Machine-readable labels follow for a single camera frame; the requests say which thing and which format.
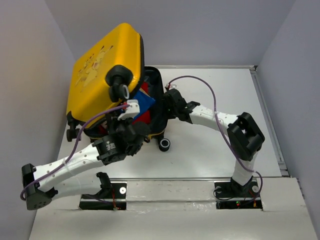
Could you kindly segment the red shirt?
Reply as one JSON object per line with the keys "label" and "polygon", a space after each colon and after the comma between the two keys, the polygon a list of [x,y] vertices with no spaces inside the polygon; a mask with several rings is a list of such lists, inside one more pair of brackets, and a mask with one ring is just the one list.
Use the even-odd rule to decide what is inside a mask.
{"label": "red shirt", "polygon": [[[128,86],[124,83],[116,84],[115,87],[110,87],[108,90],[105,90],[104,92],[100,93],[93,103],[93,107],[95,108],[95,114],[101,113],[103,111],[106,111],[111,108],[115,108],[118,105],[120,105],[122,102],[126,102],[127,100],[133,100],[133,97],[136,95],[136,93],[142,90],[146,94],[148,94],[150,97],[151,92],[148,90],[148,84],[146,82],[142,83],[142,85],[132,92],[133,96],[130,96],[130,92],[128,89]],[[137,119],[134,119],[136,122],[144,122],[146,124],[151,123],[151,107],[149,110],[138,117]]]}

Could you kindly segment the blue printed shirt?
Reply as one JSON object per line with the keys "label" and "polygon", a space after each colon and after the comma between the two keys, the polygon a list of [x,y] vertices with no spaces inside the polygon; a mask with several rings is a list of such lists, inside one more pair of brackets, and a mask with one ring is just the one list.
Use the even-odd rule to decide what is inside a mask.
{"label": "blue printed shirt", "polygon": [[139,118],[144,113],[146,113],[156,102],[156,100],[153,97],[149,96],[147,93],[145,93],[142,90],[139,90],[135,94],[135,96],[133,97],[133,100],[138,101],[139,110],[140,110],[139,114],[133,118],[134,120]]}

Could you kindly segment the yellow hard-shell suitcase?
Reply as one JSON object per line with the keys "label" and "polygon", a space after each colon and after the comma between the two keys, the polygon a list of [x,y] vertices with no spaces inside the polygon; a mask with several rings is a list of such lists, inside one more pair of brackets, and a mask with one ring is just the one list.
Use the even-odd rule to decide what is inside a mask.
{"label": "yellow hard-shell suitcase", "polygon": [[93,103],[102,92],[126,84],[133,96],[144,82],[155,98],[148,124],[150,134],[145,140],[156,139],[158,148],[168,151],[171,142],[165,137],[168,121],[163,113],[162,76],[157,68],[145,65],[143,37],[126,22],[112,29],[74,64],[66,107],[67,141],[76,139],[80,127],[96,115]]}

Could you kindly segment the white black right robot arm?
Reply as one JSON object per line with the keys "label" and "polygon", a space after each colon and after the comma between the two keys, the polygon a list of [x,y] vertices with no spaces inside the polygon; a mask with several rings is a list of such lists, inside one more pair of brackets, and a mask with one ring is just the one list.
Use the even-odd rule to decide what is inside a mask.
{"label": "white black right robot arm", "polygon": [[265,142],[265,136],[252,115],[247,112],[240,115],[227,114],[195,101],[186,102],[174,88],[166,90],[163,101],[169,119],[177,118],[221,133],[235,155],[234,171],[227,191],[235,196],[246,193],[253,178],[257,154]]}

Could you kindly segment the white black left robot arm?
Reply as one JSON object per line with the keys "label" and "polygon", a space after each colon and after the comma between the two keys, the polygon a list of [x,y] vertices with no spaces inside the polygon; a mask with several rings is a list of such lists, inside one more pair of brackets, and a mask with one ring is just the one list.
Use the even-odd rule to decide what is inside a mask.
{"label": "white black left robot arm", "polygon": [[91,169],[104,167],[137,154],[147,135],[148,124],[132,119],[112,119],[108,133],[82,150],[44,165],[31,163],[21,168],[23,190],[20,194],[29,211],[41,209],[52,201],[74,195],[90,195],[102,199],[111,192],[107,173],[98,172],[92,178],[77,176]]}

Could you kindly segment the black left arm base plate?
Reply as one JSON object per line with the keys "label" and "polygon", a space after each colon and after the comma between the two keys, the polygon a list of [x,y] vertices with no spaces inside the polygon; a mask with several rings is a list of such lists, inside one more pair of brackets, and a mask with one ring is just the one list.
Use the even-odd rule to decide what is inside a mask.
{"label": "black left arm base plate", "polygon": [[112,190],[93,197],[81,195],[78,207],[81,210],[124,211],[127,209],[127,182],[112,181]]}

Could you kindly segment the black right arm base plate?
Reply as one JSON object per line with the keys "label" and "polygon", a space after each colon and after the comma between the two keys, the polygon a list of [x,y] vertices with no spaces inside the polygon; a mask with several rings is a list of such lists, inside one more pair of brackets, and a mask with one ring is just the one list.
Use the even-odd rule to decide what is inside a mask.
{"label": "black right arm base plate", "polygon": [[257,196],[259,186],[255,180],[243,191],[233,190],[231,186],[229,181],[214,183],[213,196],[218,210],[263,209],[261,198]]}

